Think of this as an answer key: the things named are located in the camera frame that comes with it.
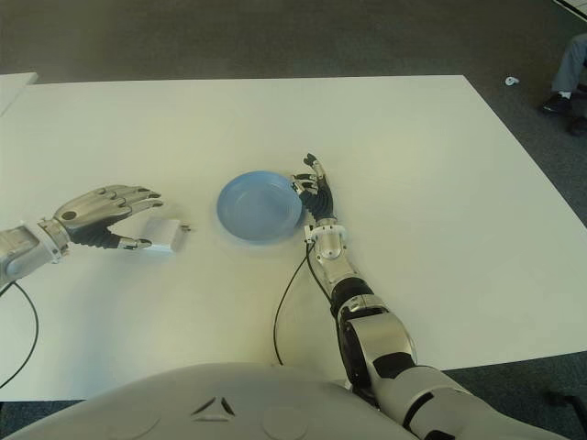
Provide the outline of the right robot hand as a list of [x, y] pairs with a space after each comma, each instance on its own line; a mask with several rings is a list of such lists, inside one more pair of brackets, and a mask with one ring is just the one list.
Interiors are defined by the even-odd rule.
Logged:
[[293, 175], [291, 178], [293, 191], [300, 199], [303, 208], [316, 222], [334, 219], [334, 200], [324, 167], [311, 153], [304, 157], [303, 162], [313, 172]]

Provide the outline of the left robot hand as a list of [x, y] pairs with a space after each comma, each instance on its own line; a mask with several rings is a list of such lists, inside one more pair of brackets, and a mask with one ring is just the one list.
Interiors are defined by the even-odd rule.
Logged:
[[62, 205], [39, 222], [58, 248], [70, 243], [94, 248], [143, 249], [146, 238], [119, 236], [110, 227], [132, 215], [163, 206], [161, 195], [141, 186], [110, 185], [92, 190]]

